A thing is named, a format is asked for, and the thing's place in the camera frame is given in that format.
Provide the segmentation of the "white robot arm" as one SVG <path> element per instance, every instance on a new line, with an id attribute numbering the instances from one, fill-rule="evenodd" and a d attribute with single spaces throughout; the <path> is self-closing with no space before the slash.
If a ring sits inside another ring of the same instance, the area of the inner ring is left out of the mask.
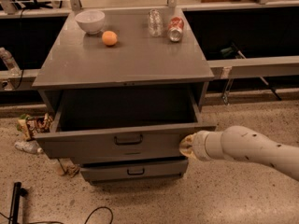
<path id="1" fill-rule="evenodd" d="M 200 161 L 259 163 L 299 180 L 298 147 L 280 144 L 244 126 L 232 126 L 222 132 L 189 134 L 179 143 L 179 151 Z"/>

